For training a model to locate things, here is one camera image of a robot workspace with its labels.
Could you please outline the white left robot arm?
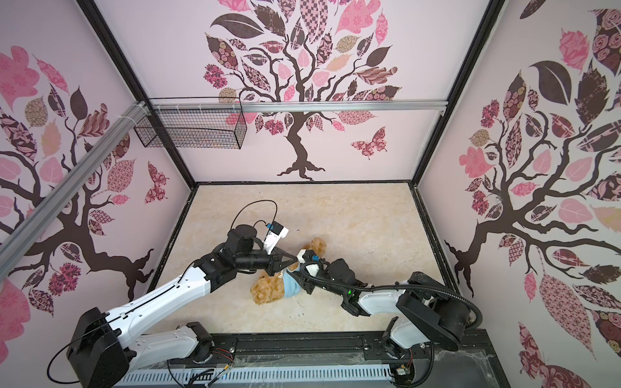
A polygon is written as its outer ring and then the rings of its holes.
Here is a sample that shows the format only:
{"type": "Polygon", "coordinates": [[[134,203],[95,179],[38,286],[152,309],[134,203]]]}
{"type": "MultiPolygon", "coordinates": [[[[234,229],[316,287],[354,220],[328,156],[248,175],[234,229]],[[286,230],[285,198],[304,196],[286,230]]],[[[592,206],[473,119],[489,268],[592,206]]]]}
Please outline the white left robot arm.
{"type": "Polygon", "coordinates": [[[233,281],[240,272],[279,273],[299,263],[301,255],[278,248],[288,230],[275,222],[265,240],[256,228],[239,225],[226,242],[194,260],[177,278],[121,307],[83,313],[68,344],[66,358],[82,387],[112,387],[137,366],[140,338],[164,318],[233,281]]]}

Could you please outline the tan plush teddy bear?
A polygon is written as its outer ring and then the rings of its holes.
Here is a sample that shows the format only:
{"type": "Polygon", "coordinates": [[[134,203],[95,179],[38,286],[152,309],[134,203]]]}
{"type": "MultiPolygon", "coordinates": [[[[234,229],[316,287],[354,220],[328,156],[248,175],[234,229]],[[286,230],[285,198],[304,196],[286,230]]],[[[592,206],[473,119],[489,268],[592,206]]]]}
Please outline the tan plush teddy bear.
{"type": "MultiPolygon", "coordinates": [[[[287,269],[290,271],[299,270],[299,264],[294,264],[287,269]]],[[[252,285],[250,293],[255,304],[264,305],[285,298],[282,272],[274,276],[262,275],[252,285]]]]}

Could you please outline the light blue fleece hoodie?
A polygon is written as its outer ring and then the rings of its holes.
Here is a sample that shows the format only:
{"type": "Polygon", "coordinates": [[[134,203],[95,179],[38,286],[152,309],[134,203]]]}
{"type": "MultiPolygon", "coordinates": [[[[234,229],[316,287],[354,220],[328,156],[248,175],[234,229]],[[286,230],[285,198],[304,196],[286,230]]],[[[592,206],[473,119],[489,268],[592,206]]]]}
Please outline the light blue fleece hoodie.
{"type": "Polygon", "coordinates": [[[284,286],[284,297],[294,297],[302,291],[299,281],[302,281],[299,270],[290,271],[286,269],[282,272],[282,281],[284,286]]]}

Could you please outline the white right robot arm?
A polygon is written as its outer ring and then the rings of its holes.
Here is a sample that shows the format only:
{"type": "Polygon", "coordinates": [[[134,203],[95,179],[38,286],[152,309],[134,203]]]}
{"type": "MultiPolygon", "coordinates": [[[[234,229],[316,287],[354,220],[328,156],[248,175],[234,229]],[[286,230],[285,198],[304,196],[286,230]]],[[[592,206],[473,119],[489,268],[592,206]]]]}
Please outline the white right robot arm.
{"type": "Polygon", "coordinates": [[[357,279],[343,259],[329,263],[314,256],[291,276],[308,294],[322,289],[342,297],[341,308],[352,316],[392,314],[387,345],[393,348],[438,344],[456,351],[466,332],[483,322],[474,303],[422,272],[404,282],[372,286],[357,279]]]}

